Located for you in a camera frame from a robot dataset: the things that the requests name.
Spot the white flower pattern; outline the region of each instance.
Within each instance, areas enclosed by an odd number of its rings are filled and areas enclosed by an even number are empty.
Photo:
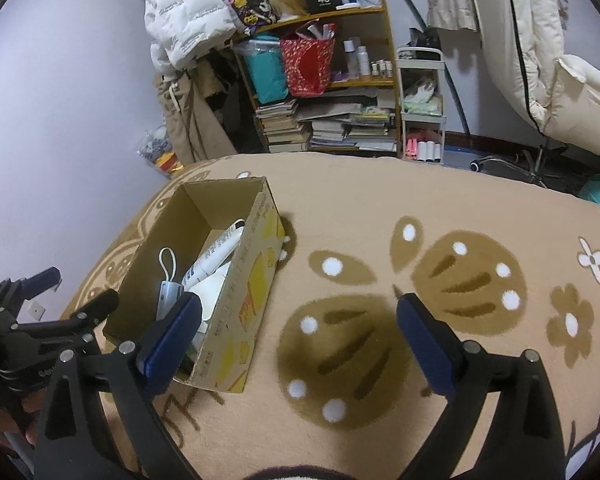
[[[589,244],[584,238],[578,238],[583,253],[578,253],[578,263],[583,267],[590,267],[591,272],[600,284],[600,250],[591,251]]]

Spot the person's hand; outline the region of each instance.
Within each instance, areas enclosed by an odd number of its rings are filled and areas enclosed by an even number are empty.
[[[46,390],[39,390],[29,397],[22,399],[22,407],[27,413],[37,413],[42,409],[42,404],[45,401]],[[27,428],[26,437],[31,444],[36,443],[36,424],[38,419],[35,418],[32,425]],[[11,415],[3,408],[0,408],[0,443],[9,447],[3,433],[6,432],[19,433],[18,425],[13,420]]]

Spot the small white rack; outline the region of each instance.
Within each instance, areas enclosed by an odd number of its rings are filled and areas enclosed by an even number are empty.
[[[415,59],[418,52],[429,52],[435,54],[439,59]],[[436,48],[426,48],[422,46],[402,46],[396,51],[396,72],[398,78],[398,88],[400,89],[400,117],[402,119],[402,158],[406,159],[407,133],[409,124],[430,124],[432,129],[436,129],[440,134],[441,158],[440,162],[444,163],[445,153],[445,136],[446,136],[446,115],[444,101],[442,103],[442,115],[425,115],[412,114],[404,108],[404,86],[402,84],[402,70],[433,70],[436,71],[436,87],[437,93],[442,98],[442,90],[440,82],[445,78],[445,61],[443,60],[442,51]]]

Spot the yellow printed box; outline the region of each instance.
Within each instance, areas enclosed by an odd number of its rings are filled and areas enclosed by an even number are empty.
[[[158,262],[161,248],[173,250],[174,281],[179,282],[198,256],[240,218],[246,221],[242,238],[204,343],[193,370],[180,370],[176,379],[204,390],[242,392],[285,237],[264,177],[190,182],[175,191],[131,261],[118,291],[120,306],[104,327],[107,339],[117,344],[137,338],[155,320],[164,280]]]

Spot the bed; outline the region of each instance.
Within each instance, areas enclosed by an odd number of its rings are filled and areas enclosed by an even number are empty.
[[[154,402],[202,478],[397,478],[445,405],[395,325],[405,292],[489,352],[537,350],[560,413],[568,478],[592,454],[600,440],[600,206],[566,194],[393,158],[202,162],[136,215],[67,313],[120,286],[178,184],[245,176],[266,176],[286,231],[245,391],[174,382]],[[322,373],[334,352],[347,358]],[[371,380],[369,367],[381,369]],[[456,473],[477,457],[491,397]],[[115,406],[106,396],[104,405],[125,463],[138,470]]]

